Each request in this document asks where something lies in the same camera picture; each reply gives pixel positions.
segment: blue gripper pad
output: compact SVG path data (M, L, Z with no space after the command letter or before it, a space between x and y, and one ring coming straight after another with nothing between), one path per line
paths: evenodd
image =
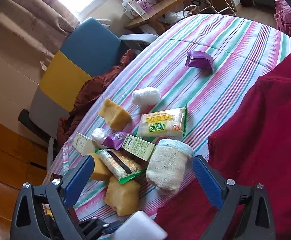
M207 195L211 205L219 210L223 206L222 190L215 181L209 170L204 166L199 156L193 158L192 170L199 181L204 193Z
M65 208L75 205L93 171L94 159L90 155L85 155L79 164L63 177L61 195Z

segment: light blue sock cuff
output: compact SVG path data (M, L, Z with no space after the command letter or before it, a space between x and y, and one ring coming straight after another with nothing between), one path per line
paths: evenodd
M190 156L192 156L195 153L195 151L188 144L172 139L162 139L159 141L157 146L175 147L179 150L186 152Z

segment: screw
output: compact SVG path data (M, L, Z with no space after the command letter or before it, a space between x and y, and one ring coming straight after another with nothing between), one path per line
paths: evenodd
M28 188L28 187L30 187L30 183L29 182L25 182L25 183L23 183L22 187L23 188Z
M53 185L59 185L60 182L61 182L60 179L54 179L54 180L52 181L52 184L53 184Z
M258 183L258 184L257 184L257 188L258 188L258 189L263 189L263 188L264 188L264 185L261 184L261 183Z
M233 186L236 182L233 179L227 179L227 184Z

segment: floor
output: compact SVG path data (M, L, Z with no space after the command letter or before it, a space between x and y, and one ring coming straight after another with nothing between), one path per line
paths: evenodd
M47 150L0 124L0 240L9 240L11 218L24 182L41 185Z
M242 7L241 5L237 5L236 8L237 17L259 22L276 29L276 21L273 17L276 13L274 8L262 6Z

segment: wooden desk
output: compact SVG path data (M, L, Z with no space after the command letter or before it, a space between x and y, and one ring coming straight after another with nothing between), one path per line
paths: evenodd
M133 19L124 28L127 30L133 30L139 26L149 24L159 35L161 35L166 31L166 29L161 22L157 21L157 18L172 10L175 6L183 3L184 1L186 0L163 0L155 4L144 15Z

